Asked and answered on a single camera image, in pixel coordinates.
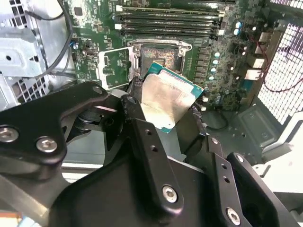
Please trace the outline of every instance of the ram slot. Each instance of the ram slot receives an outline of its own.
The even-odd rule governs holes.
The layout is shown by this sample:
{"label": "ram slot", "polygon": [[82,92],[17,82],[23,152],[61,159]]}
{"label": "ram slot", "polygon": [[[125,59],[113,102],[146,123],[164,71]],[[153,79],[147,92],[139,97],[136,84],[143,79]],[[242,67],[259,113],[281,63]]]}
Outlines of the ram slot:
{"label": "ram slot", "polygon": [[199,21],[199,22],[190,22],[190,21],[172,21],[172,20],[145,20],[145,19],[119,19],[119,23],[121,24],[127,24],[129,26],[140,26],[140,25],[149,25],[149,26],[155,26],[155,27],[181,27],[181,28],[190,28],[192,29],[200,29],[203,27],[207,28],[218,28],[218,24],[214,23],[212,20],[205,20],[205,21]]}
{"label": "ram slot", "polygon": [[163,29],[150,27],[130,27],[122,26],[121,31],[125,35],[130,34],[154,34],[162,36],[183,36],[183,37],[211,37],[214,35],[211,29],[209,30],[190,30],[190,29]]}
{"label": "ram slot", "polygon": [[179,13],[179,14],[197,14],[197,15],[219,15],[220,12],[216,9],[211,10],[184,10],[184,9],[159,9],[159,8],[140,8],[140,7],[122,7],[123,11],[136,11],[136,12],[162,12],[162,13]]}
{"label": "ram slot", "polygon": [[126,30],[121,32],[122,35],[137,35],[140,36],[141,38],[143,37],[150,37],[151,35],[153,36],[161,36],[164,39],[171,39],[172,37],[178,37],[178,38],[208,38],[208,39],[215,39],[215,35],[205,35],[205,34],[197,34],[197,35],[192,35],[192,34],[181,34],[181,33],[159,33],[159,32],[152,32],[152,31],[145,31],[145,34],[143,34],[141,31],[135,31],[135,30]]}
{"label": "ram slot", "polygon": [[148,12],[140,10],[124,10],[119,12],[119,15],[132,15],[132,16],[149,16],[149,17],[174,17],[174,18],[188,18],[188,19],[219,19],[220,13],[218,12],[200,12],[200,13],[183,13],[180,12]]}

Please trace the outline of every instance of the silver screw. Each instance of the silver screw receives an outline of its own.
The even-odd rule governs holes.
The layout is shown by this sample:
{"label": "silver screw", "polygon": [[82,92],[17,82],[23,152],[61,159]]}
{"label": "silver screw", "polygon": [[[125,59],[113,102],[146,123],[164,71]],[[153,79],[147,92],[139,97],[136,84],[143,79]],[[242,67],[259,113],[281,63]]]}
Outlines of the silver screw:
{"label": "silver screw", "polygon": [[240,162],[244,162],[244,159],[240,155],[237,155],[237,158]]}
{"label": "silver screw", "polygon": [[0,142],[11,143],[18,139],[19,133],[16,129],[3,127],[0,128]]}
{"label": "silver screw", "polygon": [[215,144],[218,144],[218,140],[216,140],[214,137],[212,137],[212,141],[213,141]]}
{"label": "silver screw", "polygon": [[74,50],[79,49],[79,44],[77,44],[77,43],[73,44],[73,45],[72,45],[72,48],[73,48]]}
{"label": "silver screw", "polygon": [[177,201],[177,193],[176,191],[170,187],[170,186],[164,186],[162,188],[162,193],[163,193],[163,196],[164,198],[168,201],[168,202],[171,202],[171,203],[174,203]]}
{"label": "silver screw", "polygon": [[230,221],[232,221],[232,223],[234,223],[236,226],[239,226],[241,224],[239,215],[232,208],[228,207],[226,209],[226,214]]}
{"label": "silver screw", "polygon": [[55,140],[46,137],[39,139],[36,143],[36,146],[40,151],[51,153],[57,149],[58,144],[56,143]]}

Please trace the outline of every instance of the perforated metal panel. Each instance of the perforated metal panel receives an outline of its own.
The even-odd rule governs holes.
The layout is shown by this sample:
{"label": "perforated metal panel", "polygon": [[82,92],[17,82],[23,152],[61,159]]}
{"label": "perforated metal panel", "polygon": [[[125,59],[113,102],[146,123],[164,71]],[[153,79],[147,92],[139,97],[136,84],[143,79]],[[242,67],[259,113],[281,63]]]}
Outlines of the perforated metal panel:
{"label": "perforated metal panel", "polygon": [[[9,2],[13,12],[13,17],[0,21],[0,28],[17,27],[22,29],[28,27],[36,30],[31,23],[30,18],[24,14],[24,10],[26,10],[28,7],[27,0],[1,1]],[[0,111],[44,96],[49,92],[48,87],[48,76],[37,79],[24,79],[4,77],[2,74],[0,74]]]}
{"label": "perforated metal panel", "polygon": [[303,27],[289,24],[275,53],[258,98],[283,125],[303,109]]}
{"label": "perforated metal panel", "polygon": [[270,2],[290,6],[294,8],[303,9],[303,1],[302,0],[271,0]]}

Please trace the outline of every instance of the motherboard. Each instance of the motherboard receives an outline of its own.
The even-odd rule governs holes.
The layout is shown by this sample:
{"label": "motherboard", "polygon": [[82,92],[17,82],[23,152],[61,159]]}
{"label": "motherboard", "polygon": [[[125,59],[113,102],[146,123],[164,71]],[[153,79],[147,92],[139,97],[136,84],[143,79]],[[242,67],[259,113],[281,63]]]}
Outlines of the motherboard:
{"label": "motherboard", "polygon": [[78,82],[105,89],[144,78],[156,62],[204,89],[207,109],[237,110],[270,40],[260,0],[65,0]]}

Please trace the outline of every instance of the metal mounting plate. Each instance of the metal mounting plate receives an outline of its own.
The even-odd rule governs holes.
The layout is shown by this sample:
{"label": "metal mounting plate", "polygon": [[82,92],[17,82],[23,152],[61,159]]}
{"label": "metal mounting plate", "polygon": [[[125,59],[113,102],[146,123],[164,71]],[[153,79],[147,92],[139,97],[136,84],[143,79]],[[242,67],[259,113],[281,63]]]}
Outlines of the metal mounting plate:
{"label": "metal mounting plate", "polygon": [[39,44],[30,29],[0,30],[0,71],[6,77],[35,77],[45,71]]}

